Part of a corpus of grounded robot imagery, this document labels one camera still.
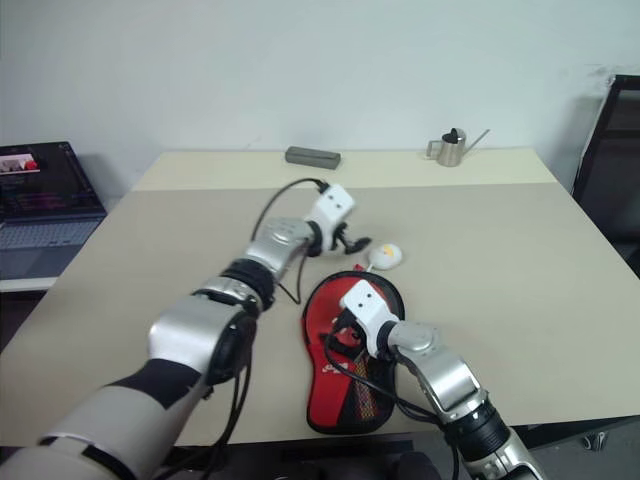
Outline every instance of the black wire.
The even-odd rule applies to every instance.
[[[211,459],[209,460],[209,464],[207,465],[207,468],[204,470],[204,472],[202,472],[202,475],[200,476],[201,480],[207,480],[210,476],[211,473],[213,473],[213,471],[215,470],[215,468],[218,466],[218,461],[220,460],[220,456],[222,455],[224,449],[227,446],[227,443],[229,442],[229,439],[231,438],[231,435],[233,434],[233,430],[236,426],[236,423],[238,423],[238,419],[240,418],[240,413],[242,412],[242,407],[244,407],[244,402],[247,399],[247,392],[249,391],[249,382],[251,380],[251,354],[249,354],[249,361],[247,363],[247,368],[245,369],[245,373],[244,373],[244,382],[242,385],[242,393],[240,394],[240,401],[238,402],[235,412],[233,412],[233,422],[231,423],[231,428],[225,429],[225,431],[223,432],[223,434],[220,436],[220,444],[218,446],[218,448],[215,450],[215,452],[213,453],[213,455],[211,456]]]
[[[333,356],[330,354],[330,349],[329,349],[329,342],[331,341],[331,338],[335,338],[334,335],[336,334],[337,330],[339,330],[339,328],[335,326],[331,329],[331,332],[329,333],[329,335],[327,335],[327,338],[325,338],[324,345],[323,345],[324,356],[327,357],[327,360],[329,361],[331,366],[333,366],[333,368],[338,370],[343,375],[346,375],[352,378],[353,380],[366,385],[372,390],[375,390],[377,392],[382,393],[383,395],[391,397],[395,401],[396,405],[398,406],[398,409],[404,415],[411,418],[412,420],[416,420],[418,422],[430,423],[432,425],[437,425],[442,429],[443,427],[442,421],[440,421],[440,419],[434,413],[429,412],[428,410],[425,410],[424,408],[419,407],[418,405],[415,405],[398,396],[398,393],[396,391],[395,371],[392,376],[393,391],[388,391],[382,388],[380,385],[373,383],[369,379],[361,377],[360,375],[357,375],[349,371],[348,369],[344,368],[342,365],[340,365],[336,361],[336,359],[333,358]],[[460,475],[460,458],[458,454],[458,449],[454,445],[449,445],[449,447],[451,448],[451,457],[453,459],[453,473],[451,474],[451,479],[458,480],[458,476]]]
[[[282,291],[284,293],[287,294],[287,296],[291,299],[291,301],[293,303],[295,303],[296,305],[301,305],[302,304],[302,294],[301,294],[301,284],[302,284],[302,269],[304,268],[304,263],[307,261],[307,252],[304,253],[304,255],[302,256],[302,259],[300,260],[300,263],[298,264],[298,276],[296,278],[296,295],[297,298],[293,296],[293,294],[287,290],[287,288],[282,285],[282,283],[278,283],[278,286],[282,289]]]
[[[393,401],[397,405],[402,405],[403,407],[406,407],[406,409],[408,409],[408,410],[413,410],[414,413],[421,414],[422,415],[422,417],[420,418],[421,422],[431,423],[433,425],[438,425],[438,426],[441,424],[440,419],[434,413],[432,413],[432,412],[430,412],[430,411],[428,411],[428,410],[426,410],[426,409],[424,409],[422,407],[419,407],[418,405],[415,405],[415,404],[409,402],[408,400],[405,400],[404,398],[400,398],[394,392],[386,390],[385,388],[383,388],[380,385],[372,382],[368,378],[364,378],[364,377],[361,377],[360,375],[357,375],[357,374],[355,374],[353,372],[350,372],[347,368],[344,368],[342,365],[340,365],[336,361],[336,359],[333,358],[333,356],[331,355],[331,353],[329,351],[329,342],[331,341],[331,338],[333,338],[333,336],[335,335],[337,330],[338,329],[335,326],[332,328],[332,330],[329,333],[329,335],[327,335],[327,338],[325,338],[324,345],[323,345],[324,355],[325,355],[325,357],[327,357],[327,360],[329,361],[331,366],[333,366],[333,368],[338,370],[343,375],[346,375],[347,377],[350,377],[353,380],[366,385],[370,389],[375,390],[376,392],[379,392],[379,393],[381,393],[381,394],[383,394],[383,395],[385,395],[387,397],[390,397],[391,399],[393,399]]]
[[[300,178],[298,180],[295,180],[291,183],[286,184],[269,199],[267,204],[264,206],[264,208],[260,212],[260,215],[258,216],[258,220],[256,220],[256,224],[253,226],[253,231],[251,232],[251,241],[256,239],[256,236],[258,235],[258,230],[260,229],[260,225],[262,224],[264,217],[267,215],[267,213],[269,212],[269,209],[273,206],[274,202],[278,199],[278,197],[280,197],[280,195],[282,195],[284,192],[289,190],[291,187],[294,187],[296,185],[299,185],[301,183],[306,183],[306,182],[315,183],[318,186],[318,189],[320,190],[320,192],[323,192],[328,187],[327,182],[320,180],[319,178],[311,178],[311,177]],[[302,304],[302,296],[300,295],[300,280],[302,278],[302,268],[304,267],[304,262],[306,258],[307,258],[307,255],[305,254],[302,257],[302,260],[300,261],[300,265],[298,266],[298,279],[296,281],[297,297],[294,297],[293,294],[289,291],[289,289],[287,289],[287,287],[285,287],[282,283],[278,283],[278,286],[282,289],[282,291],[296,305]]]
[[[253,227],[253,232],[251,232],[251,241],[256,239],[256,235],[258,234],[258,230],[260,229],[262,220],[264,220],[265,215],[267,214],[267,212],[269,211],[273,203],[278,199],[278,197],[282,195],[284,192],[286,192],[287,190],[289,190],[291,187],[294,187],[296,185],[299,185],[301,183],[306,183],[306,182],[315,183],[321,191],[324,191],[324,189],[327,188],[327,182],[320,180],[319,178],[305,177],[305,178],[300,178],[298,180],[295,180],[291,183],[287,183],[284,187],[278,190],[273,195],[273,197],[271,197],[271,199],[269,199],[267,204],[262,209],[262,212],[260,212],[260,216],[258,217],[258,220],[256,220],[256,224]]]
[[[181,472],[182,470],[184,470],[186,467],[191,465],[196,460],[199,460],[199,459],[201,459],[201,458],[203,458],[203,457],[205,457],[207,455],[212,455],[212,459],[213,459],[213,457],[215,457],[215,459],[217,461],[217,458],[219,457],[219,453],[218,452],[220,452],[220,450],[222,450],[222,448],[229,441],[229,438],[231,437],[231,434],[233,433],[233,430],[234,430],[234,428],[236,426],[236,423],[238,422],[238,417],[240,416],[240,412],[242,411],[242,407],[244,406],[244,402],[245,402],[245,399],[247,397],[247,392],[249,390],[249,380],[251,379],[251,363],[252,363],[251,362],[251,357],[249,357],[249,360],[248,360],[248,363],[247,363],[247,367],[245,369],[244,383],[243,383],[243,386],[242,386],[242,393],[240,394],[240,400],[239,401],[238,401],[238,390],[239,390],[239,386],[240,386],[240,376],[237,375],[236,377],[234,377],[234,389],[233,389],[233,399],[232,399],[232,402],[231,402],[231,410],[229,411],[229,417],[227,419],[227,424],[226,424],[222,434],[220,434],[220,437],[218,437],[218,440],[216,440],[215,443],[209,445],[208,447],[198,448],[195,453],[193,453],[193,454],[189,455],[188,457],[182,459],[181,461],[179,461],[178,463],[176,463],[175,465],[173,465],[169,469],[167,469],[164,472],[162,472],[160,475],[154,477],[153,480],[166,480],[166,479],[172,477],[173,475],[175,475],[176,473]]]
[[[451,456],[453,457],[453,473],[451,474],[451,480],[458,480],[460,475],[460,457],[458,455],[458,449],[455,445],[449,445],[451,448]]]

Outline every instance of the table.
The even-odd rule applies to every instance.
[[[453,169],[414,152],[347,152],[335,172],[285,164],[278,152],[169,153],[2,354],[0,442],[32,444],[82,397],[142,365],[158,313],[243,251],[274,187],[309,175],[349,189],[354,235],[403,247],[406,262],[386,276],[408,318],[440,328],[506,422],[640,413],[640,384],[622,373],[640,361],[640,282],[532,150],[478,150]],[[292,190],[273,214],[301,215],[315,195]],[[357,261],[310,260],[304,293]],[[311,366],[299,317],[279,292],[260,319],[232,442],[321,436],[305,420]],[[401,395],[424,403],[415,380],[399,373]],[[179,443],[215,439],[230,395],[223,385],[201,402]],[[425,428],[395,412],[378,432]]]

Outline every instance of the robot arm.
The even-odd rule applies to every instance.
[[[333,250],[337,239],[349,246],[344,220],[353,207],[351,196],[332,185],[304,220],[269,221],[243,256],[160,315],[138,372],[87,398],[38,446],[12,456],[0,476],[150,478],[200,399],[247,364],[256,320],[273,304],[291,262]]]
[[[465,361],[426,324],[400,322],[365,280],[341,305],[366,335],[367,351],[395,358],[416,376],[449,443],[474,479],[544,480],[542,470],[515,431],[507,427]]]

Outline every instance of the white wall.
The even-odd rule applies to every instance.
[[[69,139],[104,195],[168,149],[533,145],[565,185],[637,0],[0,0],[4,143]]]

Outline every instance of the laptop screen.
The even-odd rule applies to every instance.
[[[0,194],[2,219],[104,213],[67,142],[0,147]]]

